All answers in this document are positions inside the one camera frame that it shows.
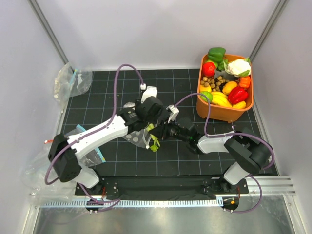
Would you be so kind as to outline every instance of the orange bin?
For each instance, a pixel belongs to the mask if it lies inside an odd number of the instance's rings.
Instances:
[[[201,60],[201,66],[199,70],[199,77],[198,77],[198,86],[197,86],[197,92],[199,93],[199,86],[200,86],[200,81],[203,78],[202,74],[202,65],[204,62],[207,60],[207,55],[205,55],[202,60]],[[230,54],[225,54],[224,59],[227,59],[230,61],[236,60],[236,59],[245,59],[242,56],[238,55],[230,55]],[[241,117],[241,115],[249,110],[253,104],[254,104],[254,95],[253,95],[253,74],[251,72],[250,78],[252,80],[250,87],[247,89],[248,92],[248,98],[245,100],[246,102],[246,108],[245,109],[233,109],[229,107],[223,107],[223,106],[217,106],[211,104],[211,111],[210,111],[210,118],[213,119],[218,119],[218,120],[223,120],[227,121],[229,123],[236,121]],[[203,99],[200,98],[200,95],[197,95],[197,103],[196,103],[196,110],[197,113],[200,117],[206,118],[208,114],[208,103],[204,102]]]

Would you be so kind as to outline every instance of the tomato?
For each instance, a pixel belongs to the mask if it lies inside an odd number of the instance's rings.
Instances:
[[[202,72],[206,77],[212,77],[215,75],[216,66],[212,62],[203,64]]]

